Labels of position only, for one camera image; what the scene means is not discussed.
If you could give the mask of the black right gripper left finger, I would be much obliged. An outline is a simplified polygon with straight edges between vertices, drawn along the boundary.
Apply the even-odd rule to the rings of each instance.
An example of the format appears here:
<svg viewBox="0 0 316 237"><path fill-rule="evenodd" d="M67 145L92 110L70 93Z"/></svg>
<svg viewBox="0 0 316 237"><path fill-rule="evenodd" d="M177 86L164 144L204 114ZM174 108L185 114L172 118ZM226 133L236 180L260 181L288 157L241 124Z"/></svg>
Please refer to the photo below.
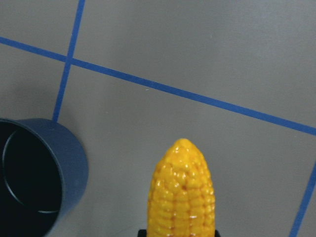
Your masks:
<svg viewBox="0 0 316 237"><path fill-rule="evenodd" d="M147 230L146 229L140 229L138 231L138 237L146 237L147 236Z"/></svg>

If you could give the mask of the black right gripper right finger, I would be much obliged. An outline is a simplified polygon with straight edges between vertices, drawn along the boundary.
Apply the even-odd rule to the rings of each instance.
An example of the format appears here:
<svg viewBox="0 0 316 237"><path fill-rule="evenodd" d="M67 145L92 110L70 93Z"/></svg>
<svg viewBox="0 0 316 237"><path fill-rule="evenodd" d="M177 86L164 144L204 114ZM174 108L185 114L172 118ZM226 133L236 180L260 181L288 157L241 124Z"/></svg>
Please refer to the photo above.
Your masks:
<svg viewBox="0 0 316 237"><path fill-rule="evenodd" d="M219 234L219 232L218 232L217 230L215 230L214 236L215 236L215 237L221 237L220 234Z"/></svg>

